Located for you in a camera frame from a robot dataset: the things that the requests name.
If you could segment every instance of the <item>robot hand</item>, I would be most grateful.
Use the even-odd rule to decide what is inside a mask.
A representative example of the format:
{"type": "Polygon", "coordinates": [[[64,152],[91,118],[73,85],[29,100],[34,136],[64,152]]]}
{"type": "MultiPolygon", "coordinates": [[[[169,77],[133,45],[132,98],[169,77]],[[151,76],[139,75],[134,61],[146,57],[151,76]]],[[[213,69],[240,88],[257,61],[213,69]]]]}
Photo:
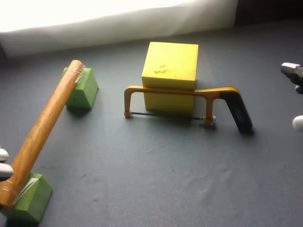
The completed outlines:
{"type": "Polygon", "coordinates": [[[10,165],[3,163],[8,158],[9,154],[6,150],[0,148],[0,182],[9,179],[14,173],[14,170],[10,165]]]}
{"type": "MultiPolygon", "coordinates": [[[[296,84],[296,92],[303,94],[303,65],[285,62],[281,66],[281,72],[286,75],[293,84],[296,84]]],[[[303,115],[294,118],[293,128],[297,131],[303,131],[303,115]]]]}

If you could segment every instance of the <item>white backdrop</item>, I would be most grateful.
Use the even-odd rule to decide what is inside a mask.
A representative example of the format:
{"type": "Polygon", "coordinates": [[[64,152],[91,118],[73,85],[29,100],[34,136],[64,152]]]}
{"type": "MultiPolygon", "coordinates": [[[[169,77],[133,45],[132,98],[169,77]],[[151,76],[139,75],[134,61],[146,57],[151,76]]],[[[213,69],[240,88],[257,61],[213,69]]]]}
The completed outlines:
{"type": "Polygon", "coordinates": [[[12,57],[232,27],[237,3],[55,0],[46,4],[41,0],[11,0],[0,15],[0,42],[12,57]]]}

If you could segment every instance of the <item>yellow box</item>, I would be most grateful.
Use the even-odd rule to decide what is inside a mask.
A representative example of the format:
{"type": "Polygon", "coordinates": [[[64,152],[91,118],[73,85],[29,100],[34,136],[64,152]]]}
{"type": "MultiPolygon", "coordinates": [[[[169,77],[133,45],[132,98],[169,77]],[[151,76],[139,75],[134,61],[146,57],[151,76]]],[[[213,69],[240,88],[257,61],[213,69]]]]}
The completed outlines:
{"type": "MultiPolygon", "coordinates": [[[[143,73],[144,87],[194,90],[198,45],[151,42],[143,73]]],[[[147,110],[192,114],[193,96],[144,94],[147,110]]]]}

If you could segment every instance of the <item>bright light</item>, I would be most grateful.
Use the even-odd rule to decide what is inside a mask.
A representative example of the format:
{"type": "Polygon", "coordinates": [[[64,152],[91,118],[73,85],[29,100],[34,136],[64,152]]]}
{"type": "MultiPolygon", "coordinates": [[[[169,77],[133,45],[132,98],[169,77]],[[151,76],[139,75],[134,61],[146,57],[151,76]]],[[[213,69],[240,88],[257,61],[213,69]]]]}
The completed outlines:
{"type": "Polygon", "coordinates": [[[0,32],[79,22],[192,0],[8,0],[1,3],[0,32]]]}

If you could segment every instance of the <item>white fingertip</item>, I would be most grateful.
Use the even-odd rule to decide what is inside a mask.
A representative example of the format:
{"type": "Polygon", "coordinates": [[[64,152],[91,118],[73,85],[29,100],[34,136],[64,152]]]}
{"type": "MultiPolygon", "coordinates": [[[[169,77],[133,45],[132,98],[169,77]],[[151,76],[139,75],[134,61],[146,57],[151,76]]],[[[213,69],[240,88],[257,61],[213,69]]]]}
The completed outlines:
{"type": "Polygon", "coordinates": [[[303,131],[303,115],[297,116],[293,119],[293,128],[297,131],[303,131]]]}
{"type": "Polygon", "coordinates": [[[9,178],[14,174],[14,170],[10,165],[0,163],[0,177],[9,178]]]}
{"type": "Polygon", "coordinates": [[[8,152],[6,152],[5,149],[0,148],[0,161],[1,162],[6,161],[8,160],[8,158],[9,158],[8,152]]]}
{"type": "Polygon", "coordinates": [[[297,66],[300,66],[300,65],[298,65],[298,64],[293,64],[293,63],[288,63],[288,62],[284,62],[284,63],[282,64],[282,66],[286,66],[286,67],[295,69],[297,66]]]}

